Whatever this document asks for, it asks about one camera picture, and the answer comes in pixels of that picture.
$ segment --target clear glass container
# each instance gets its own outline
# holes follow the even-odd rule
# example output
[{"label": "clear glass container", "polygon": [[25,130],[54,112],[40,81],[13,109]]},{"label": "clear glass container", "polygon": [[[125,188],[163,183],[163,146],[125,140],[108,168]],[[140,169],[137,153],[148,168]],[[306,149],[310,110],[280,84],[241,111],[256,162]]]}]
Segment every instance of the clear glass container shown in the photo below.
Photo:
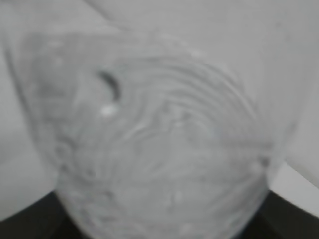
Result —
[{"label": "clear glass container", "polygon": [[314,0],[2,1],[35,147],[88,236],[231,239],[318,66]]}]

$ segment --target black surface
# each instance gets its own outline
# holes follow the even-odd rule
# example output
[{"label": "black surface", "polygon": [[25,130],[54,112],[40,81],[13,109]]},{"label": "black surface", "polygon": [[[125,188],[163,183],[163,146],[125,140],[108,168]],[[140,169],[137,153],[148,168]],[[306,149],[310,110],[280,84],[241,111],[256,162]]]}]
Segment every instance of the black surface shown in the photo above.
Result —
[{"label": "black surface", "polygon": [[[0,239],[83,239],[51,193],[0,223]],[[319,239],[319,219],[270,193],[240,239]]]}]

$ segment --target dark base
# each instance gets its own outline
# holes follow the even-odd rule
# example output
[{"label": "dark base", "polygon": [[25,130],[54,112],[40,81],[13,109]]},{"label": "dark base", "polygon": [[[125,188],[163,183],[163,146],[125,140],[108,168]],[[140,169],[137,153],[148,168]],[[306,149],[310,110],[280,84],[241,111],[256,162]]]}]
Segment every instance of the dark base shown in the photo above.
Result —
[{"label": "dark base", "polygon": [[[53,193],[0,223],[3,239],[86,239]],[[319,219],[270,193],[236,239],[319,239]]]}]

